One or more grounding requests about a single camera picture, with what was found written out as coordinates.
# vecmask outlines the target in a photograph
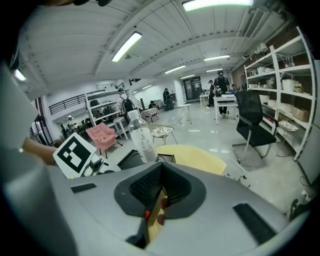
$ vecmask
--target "small table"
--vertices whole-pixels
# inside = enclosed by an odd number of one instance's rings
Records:
[[[156,115],[156,117],[159,119],[157,116],[159,114],[159,110],[156,107],[146,109],[144,111],[140,112],[140,115],[144,118],[151,118],[151,122],[153,123],[154,121],[152,120],[152,116]]]
[[[122,135],[121,135],[121,132],[119,131],[118,124],[120,125],[120,128],[121,128],[121,130],[123,132],[123,135],[124,135],[125,139],[128,141],[129,140],[128,136],[127,136],[126,131],[124,129],[124,126],[122,124],[123,120],[125,120],[125,118],[123,116],[121,116],[121,117],[118,117],[117,119],[114,119],[113,123],[114,123],[115,129],[118,132],[120,138],[122,138]]]
[[[176,164],[216,175],[221,175],[227,166],[219,157],[194,146],[163,145],[156,147],[156,152],[158,154],[174,155]]]
[[[200,106],[203,107],[204,104],[204,98],[209,98],[209,94],[200,95]]]
[[[215,124],[218,124],[218,108],[219,107],[237,107],[237,98],[234,97],[213,97],[215,108]]]
[[[190,119],[190,124],[192,124],[189,106],[191,106],[191,104],[183,104],[183,105],[177,106],[178,109],[180,109],[180,124],[181,124],[181,119],[184,117],[184,114],[186,116],[186,119],[188,121]]]

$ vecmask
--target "white floor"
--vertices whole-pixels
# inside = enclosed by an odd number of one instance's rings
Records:
[[[303,173],[298,163],[293,161],[293,157],[276,156],[278,151],[282,155],[286,154],[290,148],[274,143],[268,156],[261,159],[257,152],[249,147],[245,160],[238,165],[231,145],[246,141],[236,131],[237,120],[233,118],[234,114],[230,113],[228,119],[220,119],[219,116],[218,125],[215,125],[214,108],[201,108],[199,103],[193,103],[190,106],[190,113],[192,124],[186,118],[183,118],[179,124],[178,109],[168,112],[160,111],[159,120],[154,117],[153,122],[173,126],[173,134],[178,144],[194,146],[221,158],[228,167],[223,175],[228,173],[236,180],[245,175],[247,179],[242,182],[243,185],[249,186],[250,190],[276,206],[282,213],[290,209],[294,199],[302,201],[303,190],[311,195],[314,194],[310,187],[301,184],[300,178]],[[131,139],[128,141],[124,137],[117,139],[123,146],[116,145],[107,151],[108,160],[115,164],[134,148]],[[163,145],[162,139],[156,138],[154,143],[155,146]],[[171,135],[167,137],[166,144],[176,144]],[[240,156],[243,150],[244,146],[237,150]],[[265,146],[260,147],[261,152],[265,150]],[[304,184],[307,183],[304,178],[301,178],[301,181]]]

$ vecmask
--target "cardboard box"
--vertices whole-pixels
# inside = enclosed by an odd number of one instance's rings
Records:
[[[299,119],[302,122],[309,121],[309,111],[307,110],[294,107],[292,111],[292,115],[293,117],[295,117],[296,119]]]

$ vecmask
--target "white table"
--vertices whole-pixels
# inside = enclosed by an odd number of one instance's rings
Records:
[[[218,108],[219,107],[237,107],[236,97],[213,97],[215,108],[215,124],[218,124]]]
[[[209,94],[200,95],[200,106],[201,106],[201,108],[203,107],[203,104],[204,104],[204,98],[208,98],[208,100],[209,100]]]
[[[186,119],[188,121],[190,120],[190,124],[192,124],[189,106],[191,106],[191,104],[183,104],[183,105],[177,106],[178,109],[180,109],[180,124],[181,124],[181,119],[184,117],[184,114],[186,116]]]
[[[123,121],[123,120],[125,120],[125,118],[124,118],[123,116],[121,116],[121,117],[118,117],[117,119],[114,119],[114,120],[113,120],[113,123],[114,123],[115,129],[116,129],[116,131],[118,132],[120,138],[122,138],[122,135],[121,135],[121,132],[119,131],[118,125],[120,125],[121,131],[122,131],[125,139],[128,141],[128,140],[129,140],[129,139],[128,139],[128,136],[127,136],[127,134],[126,134],[126,131],[125,131],[124,126],[122,125],[122,121]]]

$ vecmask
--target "ceiling light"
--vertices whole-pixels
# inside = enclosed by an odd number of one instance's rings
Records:
[[[165,74],[168,74],[168,73],[170,73],[170,72],[173,72],[173,71],[176,71],[176,70],[185,68],[185,67],[186,67],[185,65],[178,66],[178,67],[176,67],[176,68],[174,68],[174,69],[171,69],[171,70],[169,70],[169,71],[167,71],[167,72],[164,72],[164,73],[165,73]]]
[[[210,6],[226,6],[226,5],[240,5],[252,6],[254,0],[190,0],[182,3],[184,9],[189,12],[203,7]]]
[[[216,60],[216,59],[225,59],[225,58],[229,58],[230,55],[224,55],[224,56],[218,56],[218,57],[212,57],[212,58],[205,58],[204,61],[212,61],[212,60]]]
[[[18,69],[15,70],[14,76],[18,78],[20,81],[26,80],[26,77]]]
[[[142,89],[147,89],[148,87],[152,86],[152,84],[146,86],[146,87],[143,87]]]
[[[180,79],[190,78],[190,77],[194,77],[194,76],[195,76],[194,74],[191,74],[191,75],[187,75],[187,76],[184,76],[184,77],[180,77]]]
[[[112,61],[118,62],[121,57],[130,49],[130,47],[133,46],[140,38],[142,38],[142,34],[135,31],[114,55]]]
[[[218,68],[218,69],[213,69],[213,70],[207,70],[206,72],[215,72],[215,71],[219,71],[219,70],[223,70],[223,68]]]

